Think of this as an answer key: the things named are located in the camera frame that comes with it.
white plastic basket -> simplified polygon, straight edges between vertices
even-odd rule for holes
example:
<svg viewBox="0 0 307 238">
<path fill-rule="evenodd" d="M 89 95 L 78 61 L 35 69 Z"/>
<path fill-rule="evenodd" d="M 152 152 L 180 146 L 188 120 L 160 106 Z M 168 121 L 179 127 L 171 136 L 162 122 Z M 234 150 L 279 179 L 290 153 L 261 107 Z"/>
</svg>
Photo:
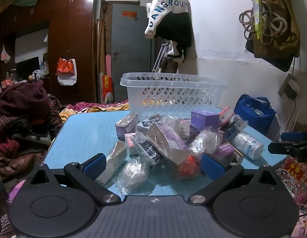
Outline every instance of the white plastic basket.
<svg viewBox="0 0 307 238">
<path fill-rule="evenodd" d="M 225 84 L 197 75 L 171 73 L 125 73 L 129 108 L 140 119 L 154 113 L 190 118 L 193 110 L 216 107 Z"/>
</svg>

blue bag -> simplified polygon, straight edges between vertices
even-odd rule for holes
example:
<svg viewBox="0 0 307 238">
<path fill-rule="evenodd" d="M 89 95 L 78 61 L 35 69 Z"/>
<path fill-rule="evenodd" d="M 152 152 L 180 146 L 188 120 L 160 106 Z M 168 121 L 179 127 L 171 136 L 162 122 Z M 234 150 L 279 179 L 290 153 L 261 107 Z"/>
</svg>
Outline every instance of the blue bag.
<svg viewBox="0 0 307 238">
<path fill-rule="evenodd" d="M 263 115 L 255 113 L 255 109 L 262 111 Z M 252 98 L 244 94 L 237 101 L 234 113 L 238 114 L 244 121 L 248 121 L 249 126 L 266 135 L 276 111 L 270 107 L 267 97 Z"/>
</svg>

tabletop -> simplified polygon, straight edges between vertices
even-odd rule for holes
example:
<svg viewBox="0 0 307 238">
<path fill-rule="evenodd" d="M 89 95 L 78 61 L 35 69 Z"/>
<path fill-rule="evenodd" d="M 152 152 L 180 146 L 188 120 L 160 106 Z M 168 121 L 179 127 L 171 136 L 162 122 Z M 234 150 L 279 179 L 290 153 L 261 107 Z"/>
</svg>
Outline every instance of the tabletop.
<svg viewBox="0 0 307 238">
<path fill-rule="evenodd" d="M 118 141 L 115 123 L 126 116 L 129 111 L 80 113 L 70 116 L 57 135 L 54 143 L 45 158 L 50 169 L 63 168 L 70 162 L 83 163 L 97 153 L 108 155 L 110 149 Z M 245 169 L 258 169 L 262 164 L 278 165 L 285 159 L 285 155 L 272 155 L 267 147 L 271 140 L 247 126 L 244 129 L 264 145 L 262 157 L 257 161 L 244 158 L 242 166 Z M 110 179 L 104 187 L 119 195 L 115 187 L 115 178 L 120 170 Z M 179 179 L 169 165 L 163 165 L 155 172 L 149 172 L 148 182 L 135 189 L 133 195 L 183 195 L 187 199 L 191 194 L 205 187 L 212 180 L 200 175 L 194 179 Z"/>
</svg>

red sticker on door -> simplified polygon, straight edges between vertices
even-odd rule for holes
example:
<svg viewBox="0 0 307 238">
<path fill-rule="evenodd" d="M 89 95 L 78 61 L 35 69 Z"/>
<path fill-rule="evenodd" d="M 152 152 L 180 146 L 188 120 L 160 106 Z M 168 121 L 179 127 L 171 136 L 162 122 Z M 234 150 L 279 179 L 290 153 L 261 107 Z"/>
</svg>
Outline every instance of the red sticker on door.
<svg viewBox="0 0 307 238">
<path fill-rule="evenodd" d="M 124 17 L 133 17 L 133 18 L 136 18 L 136 17 L 137 17 L 137 12 L 123 11 L 123 16 L 124 16 Z"/>
</svg>

metal bolt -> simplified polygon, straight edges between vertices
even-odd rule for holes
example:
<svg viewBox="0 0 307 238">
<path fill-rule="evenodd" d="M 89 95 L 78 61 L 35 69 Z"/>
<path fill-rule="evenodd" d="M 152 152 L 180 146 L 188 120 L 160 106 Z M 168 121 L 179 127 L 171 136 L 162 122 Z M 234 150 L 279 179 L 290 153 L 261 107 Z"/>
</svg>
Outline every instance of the metal bolt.
<svg viewBox="0 0 307 238">
<path fill-rule="evenodd" d="M 205 201 L 205 197 L 203 197 L 202 195 L 194 195 L 190 197 L 190 200 L 193 203 L 203 203 Z"/>
<path fill-rule="evenodd" d="M 103 201 L 106 203 L 115 203 L 118 200 L 118 196 L 115 194 L 107 194 L 103 197 Z"/>
</svg>

